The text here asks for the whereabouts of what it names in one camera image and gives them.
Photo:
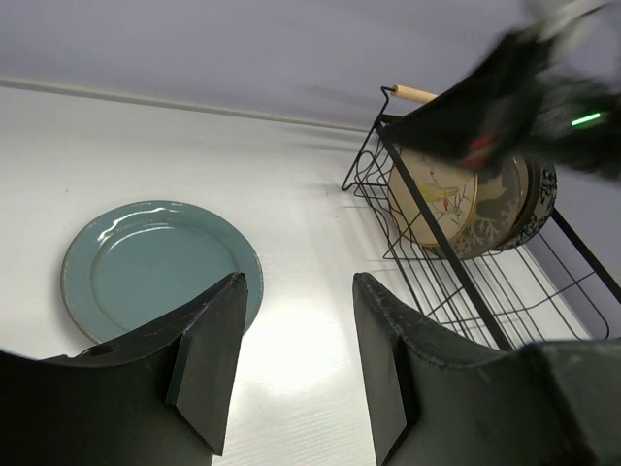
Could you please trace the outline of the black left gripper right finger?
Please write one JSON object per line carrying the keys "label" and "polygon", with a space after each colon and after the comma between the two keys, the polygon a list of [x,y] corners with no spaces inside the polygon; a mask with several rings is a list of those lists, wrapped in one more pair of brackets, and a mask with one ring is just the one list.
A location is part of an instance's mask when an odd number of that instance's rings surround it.
{"label": "black left gripper right finger", "polygon": [[620,344],[502,351],[400,301],[367,273],[353,308],[380,465],[616,465]]}

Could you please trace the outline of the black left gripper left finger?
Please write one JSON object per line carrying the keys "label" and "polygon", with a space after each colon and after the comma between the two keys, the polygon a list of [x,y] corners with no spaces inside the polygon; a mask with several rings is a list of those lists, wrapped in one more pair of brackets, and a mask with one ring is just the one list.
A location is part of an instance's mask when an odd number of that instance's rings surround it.
{"label": "black left gripper left finger", "polygon": [[245,326],[233,273],[77,356],[1,355],[5,465],[208,465],[222,454]]}

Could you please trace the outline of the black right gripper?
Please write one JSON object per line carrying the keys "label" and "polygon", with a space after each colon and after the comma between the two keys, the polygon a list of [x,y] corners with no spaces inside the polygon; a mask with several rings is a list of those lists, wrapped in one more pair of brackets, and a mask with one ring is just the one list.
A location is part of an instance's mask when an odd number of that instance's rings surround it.
{"label": "black right gripper", "polygon": [[507,32],[468,76],[387,124],[380,138],[461,169],[490,169],[532,121],[542,95],[537,74],[551,52],[550,39]]}

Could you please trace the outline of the beige bird pattern plate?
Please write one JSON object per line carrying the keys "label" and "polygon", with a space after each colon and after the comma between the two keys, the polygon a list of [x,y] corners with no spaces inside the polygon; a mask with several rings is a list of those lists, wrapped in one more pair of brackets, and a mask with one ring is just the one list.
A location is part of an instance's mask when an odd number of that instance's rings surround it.
{"label": "beige bird pattern plate", "polygon": [[[458,236],[474,211],[476,175],[441,165],[416,151],[400,149],[399,153],[445,238]],[[390,171],[387,198],[392,217],[405,238],[424,247],[439,244],[397,168]]]}

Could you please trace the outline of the grey deer pattern plate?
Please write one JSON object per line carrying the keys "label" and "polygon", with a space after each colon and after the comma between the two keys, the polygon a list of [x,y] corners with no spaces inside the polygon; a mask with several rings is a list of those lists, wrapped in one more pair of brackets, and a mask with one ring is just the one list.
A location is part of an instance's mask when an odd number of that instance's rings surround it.
{"label": "grey deer pattern plate", "polygon": [[460,260],[478,257],[507,236],[525,202],[528,168],[522,159],[506,159],[500,172],[477,176],[474,212],[464,229],[449,241]]}

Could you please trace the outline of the teal blue plate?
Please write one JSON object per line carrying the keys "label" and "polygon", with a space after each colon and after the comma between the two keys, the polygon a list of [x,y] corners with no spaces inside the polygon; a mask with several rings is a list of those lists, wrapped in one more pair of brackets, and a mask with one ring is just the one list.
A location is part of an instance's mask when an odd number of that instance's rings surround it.
{"label": "teal blue plate", "polygon": [[149,200],[91,220],[67,248],[59,284],[71,320],[91,341],[104,343],[186,304],[231,273],[245,275],[250,327],[264,295],[251,242],[211,211]]}

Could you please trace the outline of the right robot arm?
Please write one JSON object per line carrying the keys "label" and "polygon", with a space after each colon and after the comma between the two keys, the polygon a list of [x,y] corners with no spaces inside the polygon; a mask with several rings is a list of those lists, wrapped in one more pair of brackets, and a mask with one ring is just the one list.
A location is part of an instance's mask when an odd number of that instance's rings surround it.
{"label": "right robot arm", "polygon": [[531,1],[530,24],[504,31],[471,72],[380,139],[472,173],[522,155],[619,182],[620,91],[557,67],[609,1]]}

